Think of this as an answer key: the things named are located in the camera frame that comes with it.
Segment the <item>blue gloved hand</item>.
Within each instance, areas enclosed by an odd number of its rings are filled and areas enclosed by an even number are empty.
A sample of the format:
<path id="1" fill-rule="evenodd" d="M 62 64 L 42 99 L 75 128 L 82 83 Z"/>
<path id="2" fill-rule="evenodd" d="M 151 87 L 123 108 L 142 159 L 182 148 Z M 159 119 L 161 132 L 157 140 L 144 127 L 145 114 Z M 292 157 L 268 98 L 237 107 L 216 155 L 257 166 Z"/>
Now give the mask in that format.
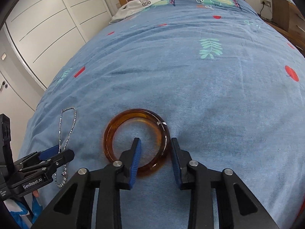
<path id="1" fill-rule="evenodd" d="M 32 192 L 29 208 L 12 199 L 5 200 L 4 204 L 20 228 L 31 228 L 43 210 L 37 190 Z"/>

